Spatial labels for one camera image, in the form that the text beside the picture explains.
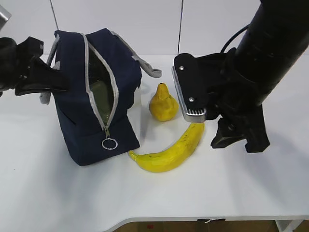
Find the bag handle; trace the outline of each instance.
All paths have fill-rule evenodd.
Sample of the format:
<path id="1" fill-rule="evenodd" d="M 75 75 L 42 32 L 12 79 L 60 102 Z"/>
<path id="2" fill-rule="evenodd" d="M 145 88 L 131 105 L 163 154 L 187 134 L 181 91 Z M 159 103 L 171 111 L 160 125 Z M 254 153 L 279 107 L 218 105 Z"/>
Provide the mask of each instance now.
<path id="1" fill-rule="evenodd" d="M 160 78 L 162 76 L 162 70 L 160 69 L 154 69 L 151 67 L 151 65 L 143 60 L 142 58 L 140 58 L 136 52 L 127 44 L 127 42 L 121 38 L 120 35 L 118 35 L 117 33 L 115 33 L 114 31 L 110 31 L 112 33 L 112 35 L 116 36 L 118 39 L 120 39 L 120 41 L 131 51 L 131 53 L 133 54 L 132 58 L 136 61 L 138 61 L 140 63 L 140 67 L 151 77 L 153 78 Z"/>
<path id="2" fill-rule="evenodd" d="M 59 35 L 57 35 L 56 39 L 55 39 L 55 41 L 53 43 L 52 49 L 50 50 L 49 56 L 47 58 L 46 64 L 48 66 L 51 66 L 51 64 L 53 62 L 54 56 L 56 54 L 56 50 L 57 50 L 59 39 L 60 39 L 60 37 L 59 37 Z M 53 67 L 53 69 L 60 70 L 60 63 L 56 63 L 55 66 Z M 50 96 L 51 96 L 51 93 L 41 93 L 40 94 L 41 104 L 49 105 Z"/>

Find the zipper pull ring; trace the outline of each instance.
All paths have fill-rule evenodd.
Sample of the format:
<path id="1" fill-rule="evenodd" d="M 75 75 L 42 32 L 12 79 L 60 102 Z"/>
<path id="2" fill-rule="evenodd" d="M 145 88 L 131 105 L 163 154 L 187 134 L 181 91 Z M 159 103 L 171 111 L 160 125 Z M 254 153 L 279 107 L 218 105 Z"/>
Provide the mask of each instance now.
<path id="1" fill-rule="evenodd" d="M 106 139 L 102 141 L 102 147 L 104 147 L 106 150 L 115 150 L 118 147 L 118 142 L 115 139 L 111 138 L 111 134 L 110 134 L 110 131 L 108 130 L 108 126 L 104 127 L 104 131 L 105 131 Z M 113 141 L 115 143 L 114 147 L 107 147 L 106 144 L 104 144 L 104 143 L 107 143 L 108 140 Z"/>

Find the yellow pear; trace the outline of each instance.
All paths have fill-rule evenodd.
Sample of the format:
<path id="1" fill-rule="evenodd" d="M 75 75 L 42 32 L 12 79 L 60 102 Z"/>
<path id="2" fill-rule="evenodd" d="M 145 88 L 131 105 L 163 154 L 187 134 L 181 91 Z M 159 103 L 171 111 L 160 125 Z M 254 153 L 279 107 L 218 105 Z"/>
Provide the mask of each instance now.
<path id="1" fill-rule="evenodd" d="M 169 89 L 164 83 L 160 83 L 155 95 L 149 104 L 150 113 L 159 121 L 168 121 L 178 112 L 177 101 L 169 94 Z"/>

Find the navy blue bag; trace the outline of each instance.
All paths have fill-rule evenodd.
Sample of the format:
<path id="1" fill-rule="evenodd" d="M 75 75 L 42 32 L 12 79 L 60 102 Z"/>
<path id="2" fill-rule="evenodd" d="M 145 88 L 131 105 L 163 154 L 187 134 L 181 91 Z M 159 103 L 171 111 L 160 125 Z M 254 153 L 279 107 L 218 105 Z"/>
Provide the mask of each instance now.
<path id="1" fill-rule="evenodd" d="M 108 29 L 88 35 L 58 30 L 55 36 L 47 63 L 56 53 L 54 68 L 70 81 L 68 92 L 53 96 L 72 159 L 85 166 L 140 147 L 128 109 L 138 95 L 140 68 L 156 78 L 161 71 L 152 69 Z M 40 98 L 48 104 L 50 95 Z"/>

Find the banana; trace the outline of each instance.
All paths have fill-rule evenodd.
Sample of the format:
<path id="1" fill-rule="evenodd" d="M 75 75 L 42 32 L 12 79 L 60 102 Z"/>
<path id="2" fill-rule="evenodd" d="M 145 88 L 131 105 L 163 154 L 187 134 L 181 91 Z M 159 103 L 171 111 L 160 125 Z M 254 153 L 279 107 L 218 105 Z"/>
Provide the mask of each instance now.
<path id="1" fill-rule="evenodd" d="M 170 171 L 181 165 L 196 149 L 205 129 L 204 123 L 191 123 L 170 148 L 145 155 L 129 151 L 131 158 L 144 170 L 153 173 Z"/>

